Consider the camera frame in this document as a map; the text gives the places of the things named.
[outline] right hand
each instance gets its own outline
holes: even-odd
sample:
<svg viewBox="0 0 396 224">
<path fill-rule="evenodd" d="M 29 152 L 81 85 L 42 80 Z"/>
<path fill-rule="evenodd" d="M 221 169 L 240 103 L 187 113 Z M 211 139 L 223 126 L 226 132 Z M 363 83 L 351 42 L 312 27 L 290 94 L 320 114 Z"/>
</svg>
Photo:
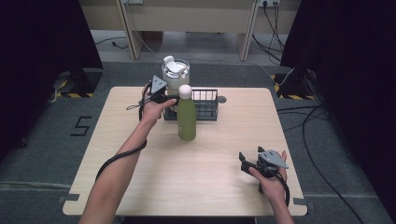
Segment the right hand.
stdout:
<svg viewBox="0 0 396 224">
<path fill-rule="evenodd" d="M 146 89 L 146 86 L 145 86 L 145 88 L 143 88 L 142 94 L 144 94 L 145 96 L 148 96 L 149 93 L 144 92 L 144 90 Z M 142 119 L 155 124 L 157 122 L 157 119 L 159 119 L 161 117 L 163 110 L 166 107 L 174 105 L 176 103 L 176 101 L 177 101 L 176 99 L 171 99 L 166 102 L 163 102 L 162 104 L 157 104 L 155 102 L 146 103 L 144 110 L 143 110 L 143 118 Z"/>
<path fill-rule="evenodd" d="M 286 151 L 282 152 L 282 160 L 286 161 L 287 154 Z M 250 173 L 256 177 L 260 183 L 262 184 L 262 191 L 265 196 L 267 196 L 268 200 L 271 201 L 283 201 L 285 202 L 285 189 L 282 184 L 276 177 L 265 178 L 260 174 L 260 172 L 253 167 L 249 167 L 248 169 Z M 288 176 L 286 174 L 286 170 L 283 167 L 277 167 L 279 173 L 283 176 L 285 182 L 288 180 Z"/>
</svg>

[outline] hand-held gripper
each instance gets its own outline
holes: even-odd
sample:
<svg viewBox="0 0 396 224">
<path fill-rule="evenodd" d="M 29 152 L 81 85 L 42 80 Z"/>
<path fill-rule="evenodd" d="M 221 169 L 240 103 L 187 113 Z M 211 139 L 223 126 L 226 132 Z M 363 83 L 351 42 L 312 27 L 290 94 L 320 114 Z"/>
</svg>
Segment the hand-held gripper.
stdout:
<svg viewBox="0 0 396 224">
<path fill-rule="evenodd" d="M 139 102 L 140 105 L 144 105 L 150 101 L 155 102 L 157 104 L 161 104 L 170 99 L 178 99 L 176 95 L 166 95 L 166 85 L 167 83 L 160 78 L 154 76 L 152 80 L 146 85 L 144 92 L 148 93 L 148 96 L 145 97 L 143 94 L 142 101 Z"/>
<path fill-rule="evenodd" d="M 248 175 L 251 175 L 248 168 L 253 167 L 254 169 L 258 170 L 260 174 L 262 174 L 262 176 L 264 176 L 265 178 L 276 177 L 286 191 L 286 205 L 289 206 L 289 187 L 286 184 L 286 181 L 283 179 L 283 176 L 277 170 L 278 166 L 284 167 L 285 169 L 288 169 L 289 166 L 284 161 L 282 161 L 282 158 L 280 158 L 279 154 L 277 154 L 273 150 L 265 151 L 264 148 L 259 147 L 258 152 L 259 155 L 256 164 L 250 161 L 246 161 L 246 158 L 242 154 L 242 152 L 239 152 L 239 160 L 242 162 L 241 171 L 247 173 Z M 263 193 L 262 184 L 259 185 L 259 192 Z"/>
</svg>

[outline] white plastic part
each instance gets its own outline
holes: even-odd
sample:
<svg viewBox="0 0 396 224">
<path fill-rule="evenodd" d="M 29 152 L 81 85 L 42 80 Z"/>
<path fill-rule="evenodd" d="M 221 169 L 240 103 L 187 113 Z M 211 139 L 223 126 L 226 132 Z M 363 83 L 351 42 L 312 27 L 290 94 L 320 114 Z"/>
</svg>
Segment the white plastic part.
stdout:
<svg viewBox="0 0 396 224">
<path fill-rule="evenodd" d="M 182 85 L 178 88 L 178 96 L 181 99 L 188 100 L 192 97 L 192 88 L 190 85 Z"/>
<path fill-rule="evenodd" d="M 165 62 L 166 67 L 173 73 L 178 73 L 180 76 L 183 74 L 184 70 L 187 68 L 185 66 L 180 66 L 177 63 L 175 63 L 175 59 L 173 56 L 166 56 L 163 58 L 163 61 Z"/>
<path fill-rule="evenodd" d="M 277 152 L 273 150 L 269 150 L 269 151 L 260 152 L 259 154 L 263 160 L 273 165 L 277 165 L 289 169 L 289 166 L 284 161 L 282 161 L 282 158 L 280 158 Z"/>
<path fill-rule="evenodd" d="M 151 94 L 154 94 L 163 87 L 166 87 L 166 82 L 158 78 L 157 76 L 154 76 L 151 83 Z"/>
</svg>

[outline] power outlet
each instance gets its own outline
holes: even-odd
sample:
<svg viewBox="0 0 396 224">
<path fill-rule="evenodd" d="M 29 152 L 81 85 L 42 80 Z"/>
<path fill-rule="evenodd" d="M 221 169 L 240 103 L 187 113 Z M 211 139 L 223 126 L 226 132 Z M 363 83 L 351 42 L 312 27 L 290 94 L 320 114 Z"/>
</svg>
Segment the power outlet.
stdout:
<svg viewBox="0 0 396 224">
<path fill-rule="evenodd" d="M 280 0 L 260 0 L 259 7 L 263 7 L 264 2 L 267 2 L 267 7 L 275 7 L 276 4 L 279 6 Z"/>
</svg>

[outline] black wire basket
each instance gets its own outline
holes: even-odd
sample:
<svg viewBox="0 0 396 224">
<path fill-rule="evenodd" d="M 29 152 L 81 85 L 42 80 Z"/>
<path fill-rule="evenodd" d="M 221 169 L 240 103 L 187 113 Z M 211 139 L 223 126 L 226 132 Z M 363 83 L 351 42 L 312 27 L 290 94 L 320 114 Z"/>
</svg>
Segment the black wire basket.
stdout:
<svg viewBox="0 0 396 224">
<path fill-rule="evenodd" d="M 192 90 L 192 100 L 197 111 L 197 120 L 218 119 L 218 90 Z M 163 111 L 165 120 L 177 120 L 177 106 L 170 106 Z"/>
</svg>

